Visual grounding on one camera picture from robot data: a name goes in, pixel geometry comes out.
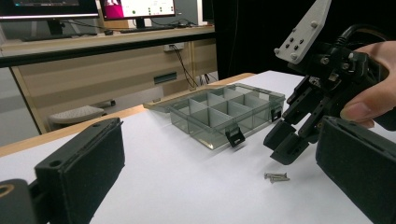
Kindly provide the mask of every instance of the computer monitor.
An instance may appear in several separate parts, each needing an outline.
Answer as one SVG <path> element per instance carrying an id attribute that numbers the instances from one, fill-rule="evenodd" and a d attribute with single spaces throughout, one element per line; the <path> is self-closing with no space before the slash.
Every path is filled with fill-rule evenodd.
<path id="1" fill-rule="evenodd" d="M 99 0 L 104 21 L 135 20 L 145 28 L 146 18 L 174 17 L 174 0 Z"/>
<path id="2" fill-rule="evenodd" d="M 60 20 L 99 18 L 95 0 L 0 0 L 0 21 L 47 21 L 61 35 Z"/>

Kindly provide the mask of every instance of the power outlet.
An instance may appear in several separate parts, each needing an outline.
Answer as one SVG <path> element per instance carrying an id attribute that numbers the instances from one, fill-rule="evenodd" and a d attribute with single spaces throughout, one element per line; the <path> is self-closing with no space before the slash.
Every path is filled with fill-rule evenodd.
<path id="1" fill-rule="evenodd" d="M 163 46 L 163 51 L 173 51 L 173 50 L 175 50 L 172 46 L 175 46 L 176 49 L 184 49 L 184 42 L 183 43 L 164 45 Z"/>

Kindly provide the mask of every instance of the white table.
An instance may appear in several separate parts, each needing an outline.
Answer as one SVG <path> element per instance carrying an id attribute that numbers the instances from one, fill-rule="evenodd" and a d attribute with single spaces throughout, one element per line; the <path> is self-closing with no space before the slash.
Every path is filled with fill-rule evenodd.
<path id="1" fill-rule="evenodd" d="M 301 79 L 269 71 L 239 82 L 289 97 Z M 317 166 L 316 145 L 288 166 L 270 158 L 262 141 L 274 124 L 237 148 L 212 151 L 160 112 L 123 121 L 126 164 L 92 223 L 371 223 Z M 34 166 L 73 136 L 0 158 L 0 180 L 32 182 Z M 266 172 L 287 173 L 290 181 L 271 184 Z"/>

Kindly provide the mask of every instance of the clear plastic organizer box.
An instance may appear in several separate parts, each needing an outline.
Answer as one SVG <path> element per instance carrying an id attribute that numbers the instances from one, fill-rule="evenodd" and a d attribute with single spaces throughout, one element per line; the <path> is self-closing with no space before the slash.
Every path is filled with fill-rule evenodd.
<path id="1" fill-rule="evenodd" d="M 285 95 L 236 83 L 167 104 L 172 124 L 210 149 L 245 140 L 245 134 L 279 119 Z"/>

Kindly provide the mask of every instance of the metal screw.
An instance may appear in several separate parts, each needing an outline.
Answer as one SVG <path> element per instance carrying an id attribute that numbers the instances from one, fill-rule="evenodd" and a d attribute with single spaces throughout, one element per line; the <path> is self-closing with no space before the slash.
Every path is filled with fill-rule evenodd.
<path id="1" fill-rule="evenodd" d="M 311 21 L 311 27 L 312 28 L 317 28 L 318 27 L 318 22 L 317 21 Z"/>
<path id="2" fill-rule="evenodd" d="M 323 64 L 328 64 L 329 61 L 330 61 L 329 58 L 321 58 L 320 59 L 320 62 L 323 63 Z"/>
<path id="3" fill-rule="evenodd" d="M 272 177 L 272 176 L 274 176 L 274 177 L 284 177 L 284 178 L 286 178 L 286 177 L 288 177 L 288 173 L 285 173 L 285 174 L 279 174 L 279 173 L 264 173 L 264 178 L 265 178 L 265 179 L 270 178 L 270 177 Z"/>
<path id="4" fill-rule="evenodd" d="M 287 178 L 287 177 L 274 177 L 274 176 L 270 177 L 271 184 L 274 184 L 275 182 L 279 182 L 279 181 L 288 181 L 288 180 L 290 180 L 290 178 Z"/>
<path id="5" fill-rule="evenodd" d="M 296 59 L 298 58 L 298 55 L 297 55 L 296 53 L 291 53 L 291 54 L 290 54 L 290 57 L 291 57 L 293 60 L 296 60 Z"/>

